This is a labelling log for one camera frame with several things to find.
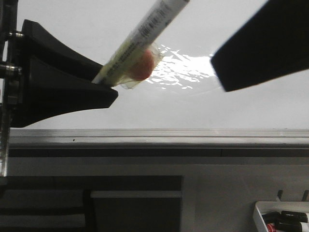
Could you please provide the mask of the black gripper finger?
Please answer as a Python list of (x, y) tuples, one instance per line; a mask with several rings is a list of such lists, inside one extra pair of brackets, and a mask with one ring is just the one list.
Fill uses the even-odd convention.
[(268, 0), (211, 58), (227, 92), (309, 68), (309, 2)]

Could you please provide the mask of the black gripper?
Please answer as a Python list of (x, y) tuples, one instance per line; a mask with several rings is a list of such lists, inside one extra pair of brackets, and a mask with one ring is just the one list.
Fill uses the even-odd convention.
[(7, 184), (10, 126), (23, 128), (53, 116), (109, 108), (118, 97), (109, 86), (92, 83), (102, 65), (61, 43), (39, 23), (25, 20), (19, 38), (17, 11), (17, 0), (0, 2), (1, 186)]

